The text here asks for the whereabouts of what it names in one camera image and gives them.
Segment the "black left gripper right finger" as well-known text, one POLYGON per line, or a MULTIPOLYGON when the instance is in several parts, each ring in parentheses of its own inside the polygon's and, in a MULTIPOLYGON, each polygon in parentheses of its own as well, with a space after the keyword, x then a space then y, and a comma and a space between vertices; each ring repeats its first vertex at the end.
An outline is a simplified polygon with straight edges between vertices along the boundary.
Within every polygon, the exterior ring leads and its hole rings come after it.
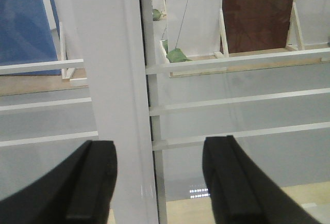
POLYGON ((318 223, 253 162, 232 135, 205 139, 202 170, 216 223, 318 223))

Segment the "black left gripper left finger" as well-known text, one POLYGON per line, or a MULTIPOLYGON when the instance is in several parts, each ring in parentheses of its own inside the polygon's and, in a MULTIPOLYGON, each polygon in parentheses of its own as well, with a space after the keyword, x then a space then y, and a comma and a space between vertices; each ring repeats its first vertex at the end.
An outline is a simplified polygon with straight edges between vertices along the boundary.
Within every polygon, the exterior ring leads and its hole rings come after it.
POLYGON ((87 140, 58 166, 1 201, 1 223, 107 223, 116 147, 87 140))

